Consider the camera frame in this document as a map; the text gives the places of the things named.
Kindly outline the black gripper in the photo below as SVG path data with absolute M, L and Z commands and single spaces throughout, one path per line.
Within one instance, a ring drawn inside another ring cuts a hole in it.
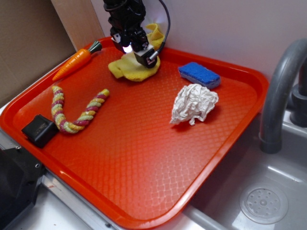
M 138 63 L 146 68 L 157 64 L 158 52 L 149 46 L 146 32 L 141 26 L 146 9 L 141 0 L 105 0 L 104 9 L 110 14 L 111 40 L 116 49 L 127 53 L 130 47 Z

